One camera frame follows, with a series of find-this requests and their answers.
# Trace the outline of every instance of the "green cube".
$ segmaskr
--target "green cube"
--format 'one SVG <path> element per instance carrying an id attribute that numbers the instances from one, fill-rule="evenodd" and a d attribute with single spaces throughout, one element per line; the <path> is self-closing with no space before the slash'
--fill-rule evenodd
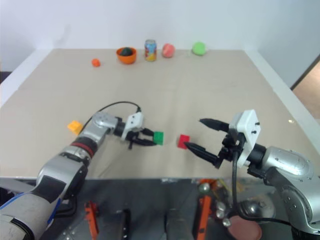
<path id="1" fill-rule="evenodd" d="M 158 145 L 164 144 L 164 133 L 162 131 L 155 131 L 153 135 L 153 142 Z"/>

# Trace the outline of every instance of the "white wall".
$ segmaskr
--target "white wall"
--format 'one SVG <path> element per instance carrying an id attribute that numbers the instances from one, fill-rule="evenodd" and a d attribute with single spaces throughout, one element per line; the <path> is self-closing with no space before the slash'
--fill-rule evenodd
<path id="1" fill-rule="evenodd" d="M 320 14 L 315 16 L 319 3 L 318 0 L 1 0 L 2 67 L 13 70 L 37 48 L 143 48 L 145 39 L 151 38 L 160 47 L 171 42 L 178 49 L 190 49 L 195 41 L 203 41 L 212 49 L 259 49 L 290 85 L 319 52 L 320 31 L 309 30 L 312 29 L 309 25 L 316 25 L 313 20 L 319 22 Z M 297 27 L 302 34 L 297 34 Z"/>
<path id="2" fill-rule="evenodd" d="M 320 1 L 278 2 L 258 50 L 291 87 L 320 54 Z"/>

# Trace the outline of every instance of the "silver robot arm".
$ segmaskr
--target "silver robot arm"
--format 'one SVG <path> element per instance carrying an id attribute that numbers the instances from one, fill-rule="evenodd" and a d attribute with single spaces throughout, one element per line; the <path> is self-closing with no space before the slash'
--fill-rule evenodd
<path id="1" fill-rule="evenodd" d="M 38 240 L 55 217 L 63 199 L 75 196 L 82 187 L 91 159 L 106 135 L 134 141 L 143 115 L 136 112 L 126 123 L 105 112 L 97 112 L 74 142 L 50 159 L 40 170 L 36 186 L 0 207 L 1 240 Z"/>
<path id="2" fill-rule="evenodd" d="M 185 142 L 189 150 L 216 168 L 223 160 L 236 161 L 238 168 L 248 167 L 248 174 L 263 179 L 279 192 L 293 238 L 320 240 L 320 178 L 309 160 L 293 151 L 256 144 L 261 129 L 254 110 L 236 114 L 230 124 L 209 118 L 200 122 L 227 133 L 223 147 L 214 155 L 202 146 Z"/>

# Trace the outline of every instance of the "table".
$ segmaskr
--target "table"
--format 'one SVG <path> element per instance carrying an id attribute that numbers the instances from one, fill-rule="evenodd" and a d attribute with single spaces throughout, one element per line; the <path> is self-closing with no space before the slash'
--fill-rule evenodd
<path id="1" fill-rule="evenodd" d="M 93 58 L 100 67 L 92 67 Z M 54 49 L 0 109 L 0 176 L 36 177 L 75 139 L 68 123 L 84 123 L 101 107 L 124 100 L 141 106 L 144 126 L 164 132 L 164 145 L 129 150 L 127 142 L 109 136 L 88 178 L 230 177 L 230 162 L 215 169 L 177 148 L 177 139 L 189 135 L 217 154 L 225 134 L 198 120 L 229 122 L 247 109 L 255 109 L 261 123 L 259 144 L 300 152 L 320 170 L 317 151 L 243 51 L 211 50 L 199 57 L 178 50 L 173 58 L 147 62 L 140 50 L 136 63 L 124 65 L 114 49 Z M 123 104 L 108 112 L 126 118 L 134 111 Z M 239 175 L 248 176 L 245 167 Z"/>

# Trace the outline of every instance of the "red cube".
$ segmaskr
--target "red cube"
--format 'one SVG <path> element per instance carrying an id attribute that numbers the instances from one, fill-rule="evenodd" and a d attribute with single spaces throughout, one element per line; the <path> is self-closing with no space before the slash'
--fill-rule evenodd
<path id="1" fill-rule="evenodd" d="M 187 149 L 184 142 L 189 142 L 189 140 L 190 140 L 190 136 L 181 134 L 178 141 L 178 148 Z"/>

